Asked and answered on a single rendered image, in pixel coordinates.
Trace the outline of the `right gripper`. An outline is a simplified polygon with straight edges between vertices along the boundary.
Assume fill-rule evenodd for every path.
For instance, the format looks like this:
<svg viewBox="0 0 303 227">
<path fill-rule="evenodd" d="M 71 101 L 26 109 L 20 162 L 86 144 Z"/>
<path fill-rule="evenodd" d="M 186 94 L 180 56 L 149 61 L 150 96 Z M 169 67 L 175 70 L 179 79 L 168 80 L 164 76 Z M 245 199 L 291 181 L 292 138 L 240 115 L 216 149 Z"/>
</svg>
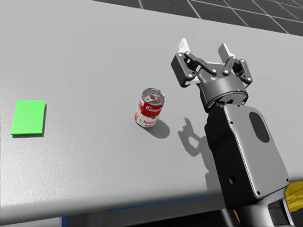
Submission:
<svg viewBox="0 0 303 227">
<path fill-rule="evenodd" d="M 181 87 L 197 84 L 206 112 L 209 112 L 215 103 L 245 104 L 249 97 L 246 88 L 253 82 L 247 62 L 231 53 L 227 44 L 221 44 L 218 53 L 224 65 L 207 63 L 194 56 L 187 40 L 182 38 L 178 53 L 171 62 Z"/>
</svg>

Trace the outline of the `red and white can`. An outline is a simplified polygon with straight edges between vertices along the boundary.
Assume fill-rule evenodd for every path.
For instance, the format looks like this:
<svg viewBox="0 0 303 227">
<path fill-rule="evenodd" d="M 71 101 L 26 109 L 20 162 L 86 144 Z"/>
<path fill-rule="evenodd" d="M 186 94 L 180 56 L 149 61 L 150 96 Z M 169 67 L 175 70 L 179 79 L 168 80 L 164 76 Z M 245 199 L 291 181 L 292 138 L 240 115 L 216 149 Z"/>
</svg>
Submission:
<svg viewBox="0 0 303 227">
<path fill-rule="evenodd" d="M 146 88 L 141 93 L 135 112 L 135 122 L 143 128 L 151 128 L 157 122 L 165 103 L 165 95 L 158 89 Z"/>
</svg>

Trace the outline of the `yellow box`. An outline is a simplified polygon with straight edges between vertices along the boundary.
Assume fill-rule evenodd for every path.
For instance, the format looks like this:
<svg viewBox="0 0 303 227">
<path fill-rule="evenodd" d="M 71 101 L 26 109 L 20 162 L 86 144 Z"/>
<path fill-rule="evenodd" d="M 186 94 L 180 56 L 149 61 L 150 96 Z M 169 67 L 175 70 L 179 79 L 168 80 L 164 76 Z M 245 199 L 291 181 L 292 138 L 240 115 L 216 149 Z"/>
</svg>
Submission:
<svg viewBox="0 0 303 227">
<path fill-rule="evenodd" d="M 285 192 L 286 202 L 290 212 L 303 208 L 303 181 L 290 183 Z"/>
</svg>

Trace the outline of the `green pad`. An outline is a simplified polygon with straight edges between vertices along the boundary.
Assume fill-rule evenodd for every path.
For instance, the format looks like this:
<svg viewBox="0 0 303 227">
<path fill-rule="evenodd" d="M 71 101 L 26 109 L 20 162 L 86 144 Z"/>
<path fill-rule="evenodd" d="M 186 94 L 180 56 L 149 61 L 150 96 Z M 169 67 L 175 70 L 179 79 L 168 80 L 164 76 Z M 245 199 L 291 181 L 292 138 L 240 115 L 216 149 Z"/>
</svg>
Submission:
<svg viewBox="0 0 303 227">
<path fill-rule="evenodd" d="M 40 135 L 43 133 L 45 100 L 16 102 L 10 135 Z"/>
</svg>

